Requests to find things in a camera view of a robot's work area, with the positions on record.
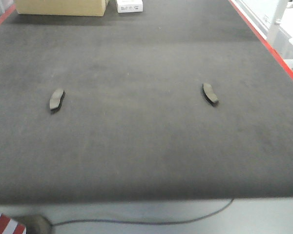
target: white box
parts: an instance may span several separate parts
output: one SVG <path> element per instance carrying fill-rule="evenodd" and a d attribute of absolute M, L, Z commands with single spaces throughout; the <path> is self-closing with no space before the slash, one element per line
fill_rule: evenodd
<path fill-rule="evenodd" d="M 142 12 L 143 2 L 142 0 L 116 0 L 117 12 Z"/>

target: red and white striped object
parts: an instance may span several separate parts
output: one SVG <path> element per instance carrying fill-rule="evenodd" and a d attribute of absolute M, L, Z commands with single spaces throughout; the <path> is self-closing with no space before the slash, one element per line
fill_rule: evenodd
<path fill-rule="evenodd" d="M 26 228 L 0 213 L 0 234 L 26 234 Z"/>

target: black object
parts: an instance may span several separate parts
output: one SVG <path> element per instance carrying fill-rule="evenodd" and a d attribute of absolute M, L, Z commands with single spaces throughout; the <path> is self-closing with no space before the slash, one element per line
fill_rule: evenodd
<path fill-rule="evenodd" d="M 13 219 L 26 227 L 26 234 L 51 234 L 50 221 L 41 215 L 19 216 Z"/>

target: cable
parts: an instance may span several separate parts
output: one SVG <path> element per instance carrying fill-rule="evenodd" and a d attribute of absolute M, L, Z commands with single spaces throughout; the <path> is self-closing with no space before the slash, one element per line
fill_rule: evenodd
<path fill-rule="evenodd" d="M 121 220 L 114 220 L 114 219 L 76 219 L 76 220 L 69 220 L 65 222 L 55 223 L 52 224 L 53 227 L 63 226 L 67 224 L 72 223 L 112 223 L 112 224 L 129 224 L 129 225 L 149 225 L 149 226 L 168 226 L 168 225 L 180 225 L 180 224 L 189 224 L 194 223 L 197 221 L 200 221 L 202 219 L 206 219 L 209 217 L 212 217 L 222 211 L 224 211 L 226 208 L 228 208 L 234 201 L 234 198 L 230 200 L 230 202 L 225 205 L 223 208 L 212 212 L 210 214 L 195 218 L 195 219 L 189 219 L 189 220 L 183 220 L 183 221 L 172 221 L 172 222 L 144 222 L 144 221 L 121 221 Z"/>

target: dark gray surface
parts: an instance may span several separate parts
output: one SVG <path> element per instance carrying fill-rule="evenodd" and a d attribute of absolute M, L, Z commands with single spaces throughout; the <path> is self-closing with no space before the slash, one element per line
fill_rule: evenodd
<path fill-rule="evenodd" d="M 144 4 L 0 27 L 0 203 L 293 196 L 288 75 L 227 1 Z"/>

